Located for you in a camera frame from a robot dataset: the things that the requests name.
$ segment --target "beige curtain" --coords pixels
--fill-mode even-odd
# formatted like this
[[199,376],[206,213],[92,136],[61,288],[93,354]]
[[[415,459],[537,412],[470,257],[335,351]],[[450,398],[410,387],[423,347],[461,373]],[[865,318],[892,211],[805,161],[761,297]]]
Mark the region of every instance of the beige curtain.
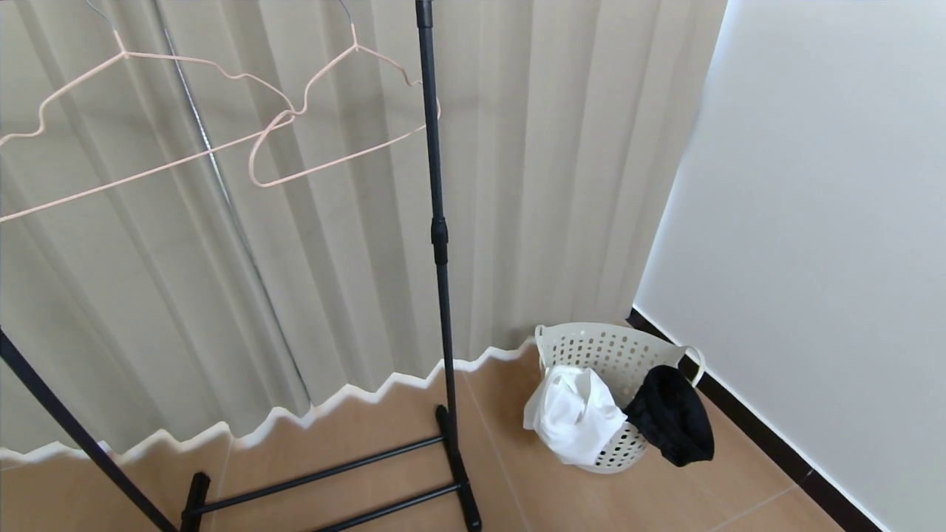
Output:
[[[211,59],[300,102],[349,43],[334,1],[98,0],[126,46]],[[410,0],[348,0],[363,44],[419,76]],[[634,299],[725,0],[435,2],[455,355],[537,323],[613,320]],[[0,3],[0,128],[31,131],[57,87],[115,53],[80,0]],[[185,65],[207,141],[261,129],[280,100]],[[265,181],[423,121],[418,90],[358,55],[257,158]],[[172,62],[121,63],[0,150],[12,212],[203,150]],[[0,227],[0,324],[93,434],[236,435],[347,382],[441,357],[423,134],[269,189],[250,143]],[[69,443],[0,370],[0,445]]]

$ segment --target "clothes hanger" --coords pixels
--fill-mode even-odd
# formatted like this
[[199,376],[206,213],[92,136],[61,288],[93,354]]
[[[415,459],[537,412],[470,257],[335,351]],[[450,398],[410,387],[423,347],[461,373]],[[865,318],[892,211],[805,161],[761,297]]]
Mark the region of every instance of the clothes hanger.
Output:
[[[251,139],[253,139],[253,138],[257,138],[257,142],[254,144],[254,148],[253,148],[253,151],[252,151],[252,153],[251,153],[251,159],[250,159],[250,176],[251,176],[251,180],[252,180],[255,184],[259,185],[259,186],[268,187],[268,186],[278,185],[278,184],[280,184],[280,183],[285,183],[286,181],[289,181],[289,180],[291,180],[291,179],[295,179],[295,178],[298,178],[298,177],[302,177],[303,175],[309,175],[309,174],[314,173],[314,172],[316,172],[316,171],[318,171],[318,170],[320,170],[320,169],[328,168],[328,167],[331,167],[331,166],[335,166],[335,165],[337,165],[337,164],[339,164],[339,163],[342,163],[342,162],[345,162],[345,161],[349,161],[349,160],[351,160],[351,159],[354,159],[354,158],[359,157],[359,156],[361,156],[361,155],[364,155],[364,154],[366,154],[366,153],[370,153],[371,151],[376,151],[376,150],[380,150],[381,148],[385,148],[385,147],[387,147],[387,146],[391,146],[393,143],[395,143],[395,142],[397,142],[397,141],[399,141],[399,140],[402,140],[402,139],[404,139],[404,138],[407,138],[409,135],[414,134],[414,133],[417,133],[417,132],[419,132],[419,131],[421,131],[421,130],[424,129],[424,126],[422,126],[422,127],[420,127],[419,129],[416,129],[416,130],[414,130],[414,131],[412,131],[412,132],[410,132],[410,133],[401,135],[401,136],[399,136],[399,137],[397,137],[397,138],[395,138],[395,139],[393,139],[393,140],[390,140],[390,141],[388,141],[388,142],[385,142],[385,143],[382,143],[382,144],[380,144],[380,145],[374,146],[373,148],[370,148],[370,149],[368,149],[368,150],[360,151],[360,152],[358,152],[358,153],[353,153],[353,154],[351,154],[351,155],[348,155],[348,156],[346,156],[346,157],[343,157],[342,159],[339,159],[339,160],[336,160],[336,161],[332,161],[332,162],[330,162],[330,163],[326,163],[326,164],[321,165],[321,166],[319,166],[319,167],[317,167],[317,168],[314,168],[314,169],[304,170],[304,172],[300,172],[300,173],[298,173],[298,174],[293,174],[293,175],[291,175],[289,178],[283,178],[283,179],[281,179],[281,180],[278,180],[277,182],[272,182],[272,183],[268,183],[268,184],[265,184],[265,185],[264,185],[264,184],[260,184],[260,183],[258,183],[258,182],[256,181],[256,179],[255,179],[255,177],[254,177],[253,164],[254,164],[254,161],[255,161],[256,151],[259,149],[259,145],[262,143],[262,139],[265,139],[266,136],[269,135],[269,133],[271,133],[271,132],[273,132],[273,131],[275,131],[275,130],[278,130],[278,129],[280,129],[280,128],[283,128],[283,127],[288,126],[290,123],[292,123],[292,122],[295,120],[295,117],[296,117],[296,116],[301,115],[302,113],[304,113],[304,112],[306,111],[307,107],[308,107],[308,88],[312,85],[312,83],[315,82],[315,80],[317,80],[317,79],[320,78],[325,72],[327,72],[328,70],[330,70],[332,66],[334,66],[335,64],[338,64],[338,62],[339,62],[341,59],[343,59],[345,56],[347,56],[348,54],[350,54],[350,53],[352,53],[352,52],[354,52],[354,51],[365,51],[365,52],[369,53],[370,55],[374,55],[374,56],[378,57],[379,59],[381,59],[381,60],[383,60],[383,61],[385,61],[385,62],[388,62],[388,63],[392,64],[393,66],[397,67],[399,70],[401,70],[401,72],[402,72],[403,75],[404,75],[405,82],[407,82],[408,85],[415,85],[415,84],[419,83],[419,81],[415,81],[415,82],[411,83],[411,82],[409,81],[409,78],[408,78],[408,75],[407,75],[407,71],[404,69],[404,67],[402,67],[400,64],[398,64],[398,63],[395,62],[394,60],[391,60],[390,58],[387,58],[387,57],[385,57],[385,56],[382,56],[381,54],[375,52],[374,50],[370,50],[370,49],[368,49],[368,48],[364,48],[364,47],[358,45],[358,42],[357,42],[357,39],[356,39],[355,43],[354,43],[351,47],[349,47],[348,49],[346,49],[344,52],[342,52],[342,54],[341,54],[338,58],[336,58],[335,60],[333,60],[332,62],[330,62],[326,67],[324,67],[322,70],[320,70],[319,73],[317,73],[316,76],[307,84],[307,86],[306,86],[306,97],[305,97],[305,99],[304,99],[303,109],[302,109],[302,111],[296,111],[296,110],[295,110],[295,107],[292,105],[292,101],[289,99],[288,96],[286,96],[282,91],[276,89],[275,87],[273,87],[273,86],[270,85],[269,83],[265,82],[264,80],[262,80],[262,79],[260,79],[260,78],[258,78],[258,77],[256,77],[256,76],[254,76],[254,75],[252,75],[252,74],[242,73],[242,74],[237,74],[237,75],[231,75],[231,74],[228,73],[222,66],[220,66],[220,65],[217,64],[216,62],[212,62],[212,61],[208,61],[208,60],[200,59],[200,58],[193,58],[193,57],[188,57],[188,56],[177,56],[177,55],[165,55],[165,54],[150,54],[150,53],[144,53],[144,52],[130,52],[130,51],[128,51],[128,49],[125,48],[125,45],[124,45],[124,43],[123,43],[122,40],[121,40],[121,36],[118,34],[117,29],[115,29],[115,26],[114,26],[114,24],[112,23],[111,19],[109,19],[109,17],[106,16],[105,13],[103,13],[103,12],[100,11],[96,6],[94,6],[90,0],[85,0],[85,3],[86,3],[90,8],[92,8],[96,13],[98,13],[99,15],[101,15],[102,18],[104,18],[105,21],[106,21],[106,22],[109,24],[109,26],[112,28],[112,34],[113,34],[113,36],[114,36],[114,38],[115,38],[115,42],[116,42],[117,45],[118,45],[118,50],[119,50],[118,53],[115,54],[113,57],[111,57],[109,60],[107,60],[107,61],[103,62],[102,64],[100,64],[99,66],[94,67],[93,69],[89,70],[89,71],[86,72],[85,74],[82,74],[82,75],[79,76],[78,78],[75,78],[74,80],[70,81],[69,83],[66,83],[62,88],[60,88],[59,90],[57,90],[57,91],[54,92],[53,94],[49,95],[49,97],[47,97],[45,100],[43,100],[43,102],[40,104],[40,108],[39,108],[39,111],[38,111],[38,118],[39,118],[40,125],[39,125],[39,127],[37,128],[37,130],[34,131],[34,132],[32,132],[32,133],[10,133],[10,134],[4,135],[3,137],[0,137],[0,147],[3,147],[5,144],[7,144],[7,142],[9,142],[10,140],[12,140],[12,139],[14,139],[14,138],[33,138],[33,137],[36,137],[36,136],[39,136],[39,135],[43,134],[43,133],[45,132],[45,129],[46,129],[46,123],[45,123],[45,109],[46,109],[46,107],[47,107],[50,103],[52,103],[53,101],[57,100],[57,99],[60,98],[62,95],[66,94],[67,92],[71,91],[72,89],[76,88],[77,86],[79,86],[79,85],[82,84],[83,82],[85,82],[85,81],[89,80],[90,78],[94,77],[96,74],[102,72],[102,71],[105,70],[106,68],[108,68],[108,67],[110,67],[110,66],[112,66],[112,65],[114,65],[114,64],[116,64],[116,63],[118,63],[118,62],[124,61],[124,60],[126,60],[126,59],[130,59],[130,58],[154,59],[154,60],[164,60],[164,61],[193,62],[193,63],[196,63],[196,64],[207,64],[207,65],[210,65],[210,66],[214,66],[214,67],[216,67],[216,68],[220,71],[220,73],[221,73],[225,78],[227,78],[228,80],[243,80],[243,79],[247,79],[247,80],[253,80],[253,81],[256,81],[256,82],[262,84],[264,87],[270,89],[270,90],[273,91],[275,94],[279,95],[279,97],[281,97],[281,98],[286,102],[286,104],[287,104],[287,106],[288,106],[289,108],[288,108],[286,111],[280,113],[280,114],[277,116],[276,119],[274,119],[273,121],[270,122],[270,124],[266,127],[266,129],[264,129],[264,130],[262,130],[262,131],[260,131],[260,132],[253,133],[253,134],[249,134],[249,135],[244,136],[244,137],[241,137],[241,138],[239,138],[239,139],[237,139],[237,140],[232,140],[232,141],[227,142],[227,143],[225,143],[225,144],[221,144],[221,145],[219,145],[219,146],[217,146],[217,147],[215,147],[215,148],[213,148],[213,149],[211,149],[211,150],[205,150],[205,151],[201,151],[201,152],[199,152],[199,153],[195,153],[195,154],[193,154],[193,155],[188,155],[188,156],[186,156],[186,157],[184,157],[184,158],[182,158],[182,159],[178,159],[177,161],[174,161],[174,162],[171,162],[171,163],[167,163],[167,164],[162,165],[162,166],[160,166],[160,167],[155,167],[155,168],[152,168],[152,169],[149,169],[149,170],[145,170],[145,171],[143,171],[143,172],[136,173],[136,174],[134,174],[134,175],[132,175],[132,176],[129,176],[129,177],[126,177],[126,178],[123,178],[123,179],[119,179],[119,180],[117,180],[117,181],[113,181],[113,182],[111,182],[111,183],[108,183],[108,184],[105,184],[105,185],[102,185],[102,186],[96,186],[96,187],[94,187],[94,188],[90,188],[90,189],[88,189],[88,190],[84,190],[84,191],[79,192],[79,193],[77,193],[77,194],[73,194],[73,195],[71,195],[71,196],[66,196],[66,197],[64,197],[64,198],[60,198],[60,199],[54,200],[54,201],[52,201],[52,202],[48,202],[48,203],[45,203],[45,204],[40,204],[40,205],[37,205],[37,206],[34,206],[34,207],[30,207],[30,208],[27,208],[27,209],[24,209],[24,210],[21,210],[21,211],[18,211],[18,212],[10,213],[10,214],[8,214],[8,215],[6,215],[6,216],[0,217],[0,223],[2,223],[2,222],[10,222],[10,221],[12,221],[12,220],[16,220],[16,219],[18,219],[18,218],[22,218],[22,217],[24,217],[24,216],[26,216],[26,215],[33,214],[33,213],[36,213],[36,212],[40,212],[40,211],[42,211],[42,210],[46,210],[47,208],[51,208],[51,207],[58,206],[58,205],[62,205],[62,204],[67,204],[67,203],[69,203],[69,202],[78,200],[78,199],[80,199],[80,198],[84,198],[84,197],[86,197],[86,196],[91,196],[91,195],[93,195],[93,194],[97,194],[98,192],[102,192],[102,191],[108,190],[108,189],[110,189],[110,188],[114,188],[114,187],[116,187],[116,186],[125,185],[126,183],[130,183],[130,182],[132,182],[132,181],[141,179],[141,178],[143,178],[143,177],[147,177],[147,176],[149,176],[149,175],[151,175],[151,174],[155,174],[155,173],[158,173],[158,172],[160,172],[160,171],[164,171],[164,170],[170,169],[170,168],[175,168],[175,167],[177,167],[177,166],[179,166],[179,165],[182,165],[182,164],[184,164],[184,163],[187,163],[187,162],[189,162],[189,161],[193,161],[193,160],[195,160],[195,159],[199,159],[199,158],[201,158],[201,157],[204,157],[204,155],[208,155],[208,154],[214,153],[214,152],[216,152],[216,151],[220,151],[220,150],[224,150],[224,149],[226,149],[226,148],[233,147],[233,146],[235,146],[235,145],[237,145],[237,144],[240,144],[240,143],[242,143],[242,142],[246,142],[246,141],[251,140]],[[345,9],[345,13],[348,14],[349,24],[350,24],[350,26],[351,26],[351,28],[352,28],[352,35],[354,36],[354,35],[355,35],[355,25],[354,25],[354,23],[352,23],[351,14],[348,12],[348,7],[343,3],[342,0],[339,0],[339,3],[342,4],[342,7]],[[288,119],[286,119],[285,121],[280,121],[280,120],[282,120],[282,119],[285,118],[285,117],[288,117]],[[439,103],[439,101],[438,101],[438,103],[437,103],[437,117],[438,117],[438,118],[440,117],[440,103]]]
[[[350,154],[350,155],[346,155],[346,156],[342,157],[341,159],[336,159],[336,160],[334,160],[334,161],[331,161],[331,162],[328,162],[328,163],[324,163],[324,164],[319,165],[319,166],[317,166],[317,167],[315,167],[315,168],[305,169],[305,170],[302,170],[302,171],[300,171],[300,172],[296,172],[296,173],[293,173],[293,174],[291,174],[291,175],[288,175],[288,176],[286,176],[286,177],[282,177],[282,178],[276,179],[275,181],[269,181],[268,183],[260,183],[260,182],[256,179],[256,171],[255,171],[255,168],[254,168],[254,167],[256,166],[256,152],[259,151],[259,147],[262,146],[262,144],[263,144],[264,142],[266,142],[266,138],[270,135],[270,133],[271,133],[272,131],[274,131],[274,130],[276,130],[276,129],[278,129],[278,128],[281,127],[281,126],[279,125],[279,123],[280,123],[279,121],[280,121],[280,120],[282,120],[282,119],[285,118],[286,116],[289,116],[289,119],[292,120],[292,119],[295,118],[296,116],[304,115],[304,114],[306,113],[306,111],[308,111],[308,90],[312,87],[313,84],[315,84],[316,81],[318,81],[322,76],[324,76],[326,72],[328,72],[329,70],[331,70],[332,68],[334,68],[335,65],[339,64],[340,62],[342,62],[342,60],[345,59],[346,57],[348,57],[348,56],[350,56],[350,55],[352,55],[352,54],[354,54],[354,53],[364,52],[364,53],[366,53],[366,54],[368,54],[368,55],[370,55],[370,56],[375,57],[376,59],[378,59],[378,60],[381,61],[381,62],[386,62],[387,64],[389,64],[389,65],[393,66],[394,68],[396,68],[397,70],[399,70],[400,73],[401,73],[401,76],[404,78],[404,82],[405,82],[409,87],[413,87],[413,86],[417,86],[417,85],[422,85],[422,84],[423,84],[421,80],[414,80],[414,81],[411,81],[411,77],[408,75],[407,69],[404,68],[403,66],[401,66],[400,63],[396,62],[395,60],[393,60],[393,59],[391,59],[391,58],[389,58],[389,57],[387,57],[387,56],[385,56],[385,55],[382,55],[382,54],[377,53],[375,50],[372,50],[371,48],[367,48],[367,47],[362,46],[361,44],[359,44],[359,42],[358,42],[358,33],[355,31],[355,22],[352,20],[351,12],[348,11],[348,7],[344,4],[344,2],[343,2],[342,0],[339,0],[339,3],[342,4],[342,7],[345,9],[345,13],[348,15],[348,25],[351,27],[351,32],[352,32],[352,45],[351,45],[351,46],[348,46],[348,48],[346,48],[341,54],[339,54],[338,57],[336,57],[335,59],[333,59],[332,61],[330,61],[326,66],[322,67],[322,70],[318,71],[318,72],[315,74],[315,76],[313,76],[312,79],[309,80],[308,83],[306,83],[306,90],[303,91],[304,96],[303,96],[302,109],[296,111],[294,108],[290,108],[290,109],[287,109],[287,110],[281,112],[279,115],[276,115],[276,116],[272,119],[272,121],[269,123],[269,125],[266,126],[266,129],[263,130],[262,134],[259,135],[259,136],[256,138],[256,141],[253,143],[253,148],[250,150],[250,161],[249,161],[249,164],[247,165],[247,166],[248,166],[247,170],[248,170],[249,173],[250,173],[250,181],[252,181],[253,184],[256,185],[256,186],[259,186],[259,187],[261,187],[261,188],[269,188],[269,187],[271,187],[271,186],[283,185],[284,183],[287,183],[287,182],[289,182],[289,181],[292,181],[293,179],[298,179],[298,178],[300,178],[300,177],[305,177],[305,176],[311,175],[311,174],[313,174],[313,173],[315,173],[315,172],[317,172],[317,171],[319,171],[319,170],[324,170],[324,169],[326,169],[326,168],[334,167],[335,165],[339,165],[339,164],[344,163],[344,162],[346,162],[346,161],[350,161],[350,160],[352,160],[352,159],[356,159],[356,158],[358,158],[358,157],[361,157],[362,155],[366,155],[366,154],[368,154],[368,153],[371,153],[372,151],[378,151],[378,150],[380,150],[380,149],[382,149],[382,148],[387,148],[388,146],[391,146],[391,145],[394,144],[395,142],[399,142],[399,141],[401,141],[401,140],[404,140],[405,138],[407,138],[407,137],[409,137],[409,136],[411,136],[411,135],[413,135],[413,134],[415,134],[415,133],[422,132],[422,131],[424,131],[424,130],[427,128],[426,123],[422,123],[419,127],[417,127],[416,129],[414,129],[414,130],[412,130],[412,131],[410,131],[410,132],[407,132],[407,133],[404,133],[404,134],[402,134],[402,135],[400,135],[400,136],[398,136],[398,137],[392,138],[391,140],[382,142],[381,144],[378,144],[378,145],[373,146],[373,147],[371,147],[371,148],[368,148],[368,149],[365,149],[365,150],[362,150],[362,151],[356,151],[355,153],[352,153],[352,154]],[[441,114],[440,99],[437,98],[437,120],[440,120],[440,114]]]

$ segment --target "garment rack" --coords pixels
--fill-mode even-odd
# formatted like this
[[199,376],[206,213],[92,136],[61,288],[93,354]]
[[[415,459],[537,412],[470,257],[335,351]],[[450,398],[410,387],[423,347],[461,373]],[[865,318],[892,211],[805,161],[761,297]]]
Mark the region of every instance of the garment rack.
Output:
[[338,532],[352,528],[362,523],[392,514],[398,510],[419,505],[441,495],[457,493],[460,498],[460,507],[463,511],[466,529],[469,532],[482,530],[482,520],[477,509],[476,500],[469,478],[466,476],[464,461],[460,454],[460,443],[457,436],[457,399],[456,383],[453,374],[453,348],[450,332],[450,299],[447,283],[447,219],[444,217],[443,188],[440,174],[440,139],[437,128],[437,89],[433,68],[433,15],[431,0],[415,0],[417,12],[417,29],[420,40],[421,78],[424,89],[424,116],[427,123],[427,149],[430,172],[430,198],[433,205],[433,220],[430,225],[430,239],[433,244],[434,263],[437,266],[437,295],[440,305],[440,328],[444,349],[444,371],[447,381],[447,406],[438,405],[434,415],[440,429],[438,435],[427,437],[411,444],[378,452],[358,460],[340,464],[334,468],[312,472],[297,478],[281,482],[265,488],[256,489],[233,497],[228,497],[213,503],[207,503],[207,491],[210,488],[210,477],[197,472],[191,480],[187,493],[187,501],[181,512],[181,526],[176,527],[171,520],[160,510],[144,493],[122,472],[116,463],[97,444],[81,423],[62,404],[36,370],[24,358],[7,334],[0,328],[0,358],[7,363],[13,373],[23,382],[26,389],[37,399],[43,408],[56,420],[70,437],[86,452],[90,459],[104,472],[112,482],[122,490],[148,519],[161,532],[199,532],[201,518],[210,512],[224,509],[233,505],[247,503],[267,495],[272,495],[290,488],[296,488],[310,482],[324,479],[329,476],[374,464],[375,462],[398,456],[405,452],[415,451],[443,443],[447,452],[447,462],[453,476],[453,482],[439,488],[432,489],[420,495],[367,511],[344,521],[323,526],[313,532]]

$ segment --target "perforated basket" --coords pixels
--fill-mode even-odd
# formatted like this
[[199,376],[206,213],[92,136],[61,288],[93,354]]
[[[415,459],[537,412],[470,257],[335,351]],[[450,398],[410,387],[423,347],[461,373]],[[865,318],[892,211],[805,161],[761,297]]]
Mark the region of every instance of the perforated basket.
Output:
[[[659,338],[627,327],[598,323],[567,323],[535,328],[539,369],[572,365],[590,367],[611,390],[615,404],[624,408],[658,364],[677,365],[688,352],[699,361],[695,386],[703,377],[706,360],[695,347],[674,346]],[[628,422],[604,446],[594,466],[578,466],[595,473],[617,473],[634,465],[647,450],[647,440]]]

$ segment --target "tile floor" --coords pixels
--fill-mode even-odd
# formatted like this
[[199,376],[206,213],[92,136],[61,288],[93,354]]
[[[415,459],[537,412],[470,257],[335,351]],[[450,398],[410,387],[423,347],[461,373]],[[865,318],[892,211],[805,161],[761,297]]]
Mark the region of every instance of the tile floor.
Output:
[[[522,429],[539,382],[537,353],[458,373],[461,446],[485,532],[806,532],[840,528],[711,403],[716,459],[677,469],[650,450],[633,468],[595,475],[559,464]],[[177,453],[157,447],[124,466],[168,516],[204,470],[213,500],[437,432],[443,376],[427,390],[398,385],[380,404],[349,399],[308,429],[281,420],[259,445],[220,436]],[[53,458],[0,471],[4,532],[150,531],[154,528],[88,460]],[[450,481],[441,446],[211,514],[201,530],[303,532]],[[364,524],[358,532],[463,532],[447,495]]]

